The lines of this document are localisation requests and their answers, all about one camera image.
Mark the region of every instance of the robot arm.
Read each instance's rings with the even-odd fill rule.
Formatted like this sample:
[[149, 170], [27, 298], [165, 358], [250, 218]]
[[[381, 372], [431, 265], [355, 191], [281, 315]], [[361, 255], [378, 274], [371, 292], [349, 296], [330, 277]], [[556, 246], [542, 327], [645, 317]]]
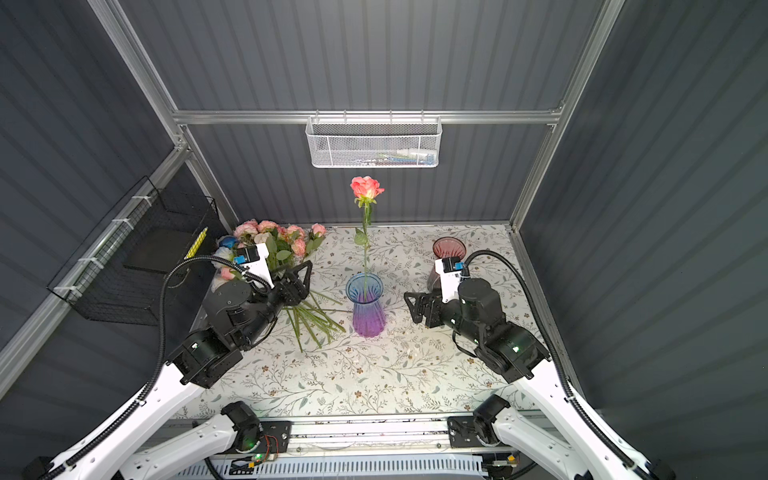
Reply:
[[[261, 293], [250, 282], [240, 280], [220, 286], [204, 301], [210, 325], [190, 333], [171, 353], [144, 401], [138, 401], [142, 389], [93, 432], [51, 462], [30, 464], [25, 478], [102, 480], [112, 478], [119, 470], [123, 478], [160, 480], [233, 445], [239, 452], [259, 446], [263, 436], [260, 423], [247, 406], [237, 402], [229, 404], [222, 415], [197, 429], [154, 449], [131, 455], [175, 412], [236, 365], [243, 358], [243, 351], [261, 343], [274, 327], [283, 306], [298, 305], [309, 294], [311, 262], [285, 269], [282, 278], [273, 283], [266, 268], [266, 245], [237, 252], [246, 278], [258, 276], [262, 284], [272, 288]], [[82, 456], [83, 448], [95, 439], [100, 441]], [[76, 454], [75, 462], [71, 459]]]
[[[619, 437], [570, 384], [570, 389], [564, 388], [564, 376], [558, 374], [556, 359], [529, 331], [507, 321], [498, 292], [483, 279], [469, 278], [466, 266], [478, 254], [488, 254], [505, 263], [528, 296], [524, 280], [508, 260], [483, 250], [468, 257], [467, 265], [458, 257], [436, 260], [435, 271], [440, 274], [442, 287], [404, 295], [412, 320], [424, 322], [427, 328], [450, 327], [454, 342], [456, 334], [472, 341], [476, 345], [474, 352], [458, 343], [456, 346], [532, 397], [569, 445], [527, 422], [509, 402], [496, 395], [475, 410], [478, 437], [489, 445], [501, 441], [520, 449], [563, 480], [584, 478], [587, 471], [598, 480], [658, 478], [649, 470], [645, 456]], [[531, 310], [538, 323], [533, 304]], [[658, 471], [661, 470], [667, 470], [666, 465]], [[664, 478], [674, 478], [674, 474], [670, 471]]]
[[[245, 260], [264, 262], [255, 253], [254, 256], [246, 256]], [[454, 330], [454, 340], [458, 333], [473, 341], [477, 345], [473, 353], [459, 348], [482, 360], [492, 371], [532, 397], [568, 443], [533, 425], [507, 400], [496, 395], [475, 410], [473, 433], [488, 445], [503, 442], [525, 452], [562, 480], [659, 478], [652, 468], [649, 470], [647, 459], [621, 439], [576, 392], [566, 396], [561, 376], [555, 362], [549, 359], [547, 349], [529, 331], [506, 321], [498, 293], [488, 282], [460, 277], [462, 265], [458, 259], [437, 260], [436, 268], [441, 273], [443, 291], [405, 294], [413, 321], [421, 323], [426, 318], [428, 328], [446, 325]], [[305, 269], [302, 281], [298, 273]], [[266, 265], [248, 270], [263, 272]], [[189, 432], [131, 454], [181, 406], [210, 388], [237, 364], [242, 359], [241, 351], [253, 348], [266, 338], [261, 333], [268, 324], [274, 325], [283, 305], [296, 305], [306, 298], [310, 272], [310, 262], [288, 269], [266, 294], [256, 293], [240, 281], [217, 289], [217, 295], [204, 304], [210, 325], [192, 332], [170, 356], [146, 401], [76, 465], [58, 474], [58, 478], [96, 480], [110, 478], [119, 471], [122, 478], [164, 480], [188, 465], [233, 446], [249, 455], [260, 445], [264, 447], [262, 441], [266, 442], [266, 437], [259, 420], [247, 406], [237, 402]], [[67, 459], [123, 415], [138, 395], [85, 439], [45, 465], [42, 471], [28, 473], [25, 478], [37, 479], [52, 468], [66, 465]], [[585, 416], [594, 428], [585, 422]], [[598, 437], [595, 429], [618, 445], [630, 460], [621, 460], [605, 440]], [[671, 480], [674, 474], [661, 478]]]

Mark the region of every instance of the black wire mesh basket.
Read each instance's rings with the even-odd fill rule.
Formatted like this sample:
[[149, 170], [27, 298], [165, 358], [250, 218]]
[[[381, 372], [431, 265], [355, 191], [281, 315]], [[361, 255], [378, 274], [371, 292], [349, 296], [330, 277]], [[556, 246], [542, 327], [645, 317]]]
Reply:
[[[167, 273], [195, 252], [211, 254], [226, 231], [214, 199], [203, 195], [153, 188], [132, 200], [136, 206], [112, 220], [84, 257], [74, 255], [65, 265], [74, 268], [64, 274], [62, 267], [48, 289], [86, 319], [156, 326]], [[214, 273], [210, 262], [197, 262], [169, 279], [171, 329], [189, 329]]]

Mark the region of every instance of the blue purple gradient vase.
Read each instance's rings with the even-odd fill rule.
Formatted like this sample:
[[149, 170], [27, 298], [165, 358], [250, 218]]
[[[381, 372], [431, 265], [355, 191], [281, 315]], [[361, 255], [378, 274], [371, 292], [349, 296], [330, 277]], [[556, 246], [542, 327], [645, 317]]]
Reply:
[[384, 284], [373, 273], [357, 273], [346, 283], [346, 295], [355, 304], [352, 328], [358, 335], [371, 338], [384, 331], [386, 315], [379, 303]]

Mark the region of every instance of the gray corrugated wall panel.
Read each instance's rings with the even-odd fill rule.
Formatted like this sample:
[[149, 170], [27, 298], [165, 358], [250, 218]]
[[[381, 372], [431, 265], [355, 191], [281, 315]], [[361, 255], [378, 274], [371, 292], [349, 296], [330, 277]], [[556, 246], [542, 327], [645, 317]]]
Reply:
[[179, 108], [558, 106], [598, 0], [124, 2]]
[[[186, 167], [166, 188], [201, 194]], [[187, 312], [168, 319], [168, 351], [189, 332], [197, 307]], [[93, 322], [71, 311], [0, 400], [0, 478], [16, 480], [34, 457], [81, 439], [139, 390], [156, 359], [156, 327]]]
[[587, 397], [678, 478], [768, 457], [766, 20], [628, 2], [522, 228]]
[[85, 0], [0, 2], [0, 71], [2, 347], [172, 143]]
[[449, 125], [437, 168], [312, 167], [300, 125], [193, 125], [240, 218], [359, 221], [349, 183], [371, 174], [387, 189], [376, 222], [508, 220], [545, 125]]

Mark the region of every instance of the bouquet of flowers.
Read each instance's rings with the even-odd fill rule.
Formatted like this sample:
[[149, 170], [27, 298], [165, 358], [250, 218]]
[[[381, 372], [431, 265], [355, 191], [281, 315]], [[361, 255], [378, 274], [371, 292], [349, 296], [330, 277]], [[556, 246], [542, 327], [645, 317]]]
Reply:
[[[280, 267], [294, 266], [302, 262], [323, 244], [325, 238], [326, 228], [319, 223], [315, 223], [309, 231], [305, 231], [297, 225], [284, 228], [269, 220], [261, 222], [248, 220], [239, 225], [232, 235], [218, 240], [219, 248], [214, 253], [214, 256], [232, 261], [235, 257], [234, 249], [265, 243], [266, 248], [270, 252], [266, 259], [266, 265], [269, 267], [273, 279], [276, 280], [280, 275]], [[211, 289], [215, 290], [223, 283], [234, 278], [243, 279], [236, 270], [232, 270], [227, 266], [221, 267], [214, 277]], [[317, 338], [317, 335], [313, 332], [313, 327], [326, 334], [325, 343], [329, 343], [333, 339], [334, 333], [346, 332], [344, 327], [331, 320], [317, 302], [316, 296], [321, 296], [341, 305], [340, 302], [329, 296], [310, 290], [312, 302], [304, 300], [298, 306], [288, 306], [285, 308], [293, 331], [296, 334], [296, 342], [299, 344], [301, 351], [303, 351], [300, 341], [302, 326], [306, 328], [310, 337], [317, 343], [319, 348], [322, 348], [323, 342]]]

